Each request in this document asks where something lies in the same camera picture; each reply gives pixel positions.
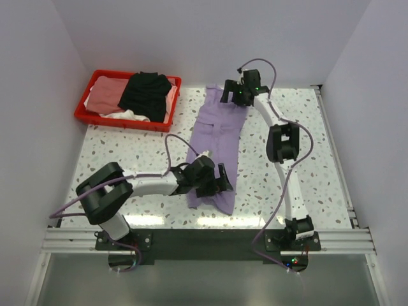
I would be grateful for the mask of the lavender t shirt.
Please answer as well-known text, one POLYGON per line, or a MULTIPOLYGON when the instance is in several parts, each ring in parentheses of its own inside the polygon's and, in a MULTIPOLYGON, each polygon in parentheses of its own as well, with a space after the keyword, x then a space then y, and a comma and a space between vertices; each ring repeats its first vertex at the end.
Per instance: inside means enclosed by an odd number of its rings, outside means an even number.
MULTIPOLYGON (((233 189, 238 177, 238 148, 240 132, 245 123, 248 109, 237 106, 228 96, 228 102, 222 103, 223 89, 218 85, 208 85, 204 104, 200 107, 193 126, 190 145, 197 153, 211 151, 215 163, 215 175, 219 176, 217 165, 223 163, 233 189)), ((201 204, 213 205, 224 214, 231 215, 235 206, 235 192, 223 191, 214 196, 198 198, 196 191, 187 194, 189 208, 201 204)))

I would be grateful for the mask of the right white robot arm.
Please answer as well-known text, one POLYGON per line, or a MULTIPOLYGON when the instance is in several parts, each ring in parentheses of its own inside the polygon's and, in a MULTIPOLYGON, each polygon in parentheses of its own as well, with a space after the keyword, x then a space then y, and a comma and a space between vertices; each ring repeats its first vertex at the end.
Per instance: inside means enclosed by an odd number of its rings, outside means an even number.
POLYGON ((238 68, 238 73, 240 77, 237 81, 225 81, 221 102, 226 103, 232 96, 231 102, 237 106, 255 108, 269 128, 266 155, 274 164, 282 184, 282 195, 277 206, 285 204, 284 234, 278 241, 288 245, 311 238, 314 225, 305 206, 295 168, 311 154, 314 147, 311 140, 308 153, 300 157, 300 131, 303 130, 309 138, 312 135, 303 125, 285 118, 271 99, 272 90, 261 84, 258 70, 238 68))

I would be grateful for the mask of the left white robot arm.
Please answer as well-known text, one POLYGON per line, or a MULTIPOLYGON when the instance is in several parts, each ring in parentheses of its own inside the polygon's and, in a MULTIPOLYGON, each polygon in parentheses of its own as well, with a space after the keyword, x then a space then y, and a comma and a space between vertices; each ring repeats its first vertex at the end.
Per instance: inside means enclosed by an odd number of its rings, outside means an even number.
POLYGON ((76 194, 88 222, 99 226, 112 240, 122 242, 131 228, 119 210, 129 198, 191 191, 201 198, 232 190, 224 165, 200 155, 191 163, 171 166, 165 174, 126 171, 111 162, 79 184, 76 194))

